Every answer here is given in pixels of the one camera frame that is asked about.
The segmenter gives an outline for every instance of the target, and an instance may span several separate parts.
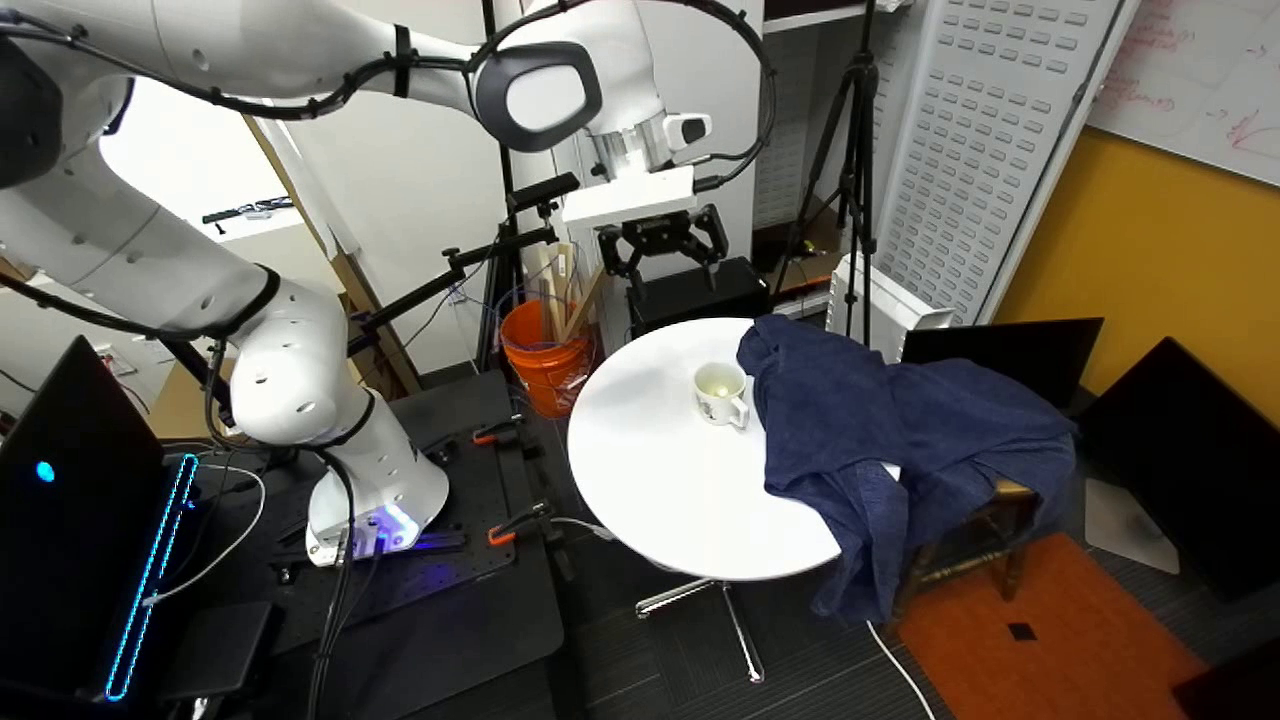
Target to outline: black tripod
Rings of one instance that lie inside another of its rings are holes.
[[[809,218],[809,204],[813,200],[813,191],[818,186],[822,168],[827,163],[831,152],[831,141],[840,124],[840,113],[845,109],[845,100],[849,90],[854,90],[854,100],[849,110],[849,136],[845,142],[845,164],[840,169],[840,182],[836,192],[822,204],[822,208],[831,205],[837,197],[836,227],[845,229],[846,219],[854,222],[854,247],[850,254],[856,252],[858,246],[863,251],[863,345],[872,345],[872,255],[876,254],[876,238],[872,237],[872,141],[874,133],[873,113],[876,108],[876,90],[879,86],[879,69],[876,68],[876,56],[870,51],[872,41],[872,15],[876,13],[876,0],[863,3],[863,36],[861,45],[854,58],[845,68],[840,78],[840,90],[831,101],[831,110],[827,111],[827,124],[822,128],[818,140],[818,151],[814,154],[813,165],[809,168],[809,182],[805,186],[804,196],[800,200],[800,213],[796,214],[791,232],[787,233],[787,249],[782,255],[782,265],[778,268],[778,282],[773,288],[773,302],[777,304],[782,292],[782,281],[786,278],[787,266],[795,255],[796,246],[800,245],[805,227],[813,220]],[[850,287],[845,293],[845,334],[850,334],[854,318],[854,265],[849,261]]]

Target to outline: black box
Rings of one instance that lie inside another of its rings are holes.
[[[716,270],[716,290],[701,268],[645,282],[644,299],[627,288],[630,337],[699,318],[759,318],[769,313],[769,288],[746,258],[730,258]]]

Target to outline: metal table leg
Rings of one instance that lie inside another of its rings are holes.
[[[751,633],[742,624],[741,611],[737,607],[737,598],[733,596],[732,585],[721,583],[721,593],[724,596],[724,606],[728,607],[730,620],[733,621],[733,632],[737,633],[737,644],[742,648],[742,657],[746,659],[746,679],[753,683],[764,682],[764,666],[760,656],[755,653],[755,643],[751,642]]]
[[[764,665],[760,664],[760,656],[755,652],[755,643],[751,642],[751,634],[742,623],[742,611],[739,609],[737,598],[735,597],[732,587],[728,583],[723,580],[713,580],[712,578],[701,578],[680,585],[678,588],[669,589],[662,594],[641,600],[636,603],[636,618],[644,620],[654,610],[666,607],[677,600],[686,598],[695,592],[707,589],[712,585],[719,585],[721,594],[724,598],[724,606],[728,609],[728,618],[732,620],[733,632],[737,634],[737,644],[742,650],[742,657],[746,660],[746,679],[753,683],[763,683]]]

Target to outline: whiteboard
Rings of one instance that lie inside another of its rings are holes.
[[[1280,184],[1280,0],[1142,0],[1089,124]]]

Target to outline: round white table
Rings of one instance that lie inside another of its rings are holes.
[[[840,547],[808,506],[764,491],[764,428],[748,378],[746,429],[712,425],[694,404],[694,372],[735,363],[751,320],[713,318],[660,328],[609,356],[579,395],[568,459],[604,527],[650,561],[700,578],[636,605],[640,618],[718,585],[753,682],[764,679],[731,580],[803,573]]]

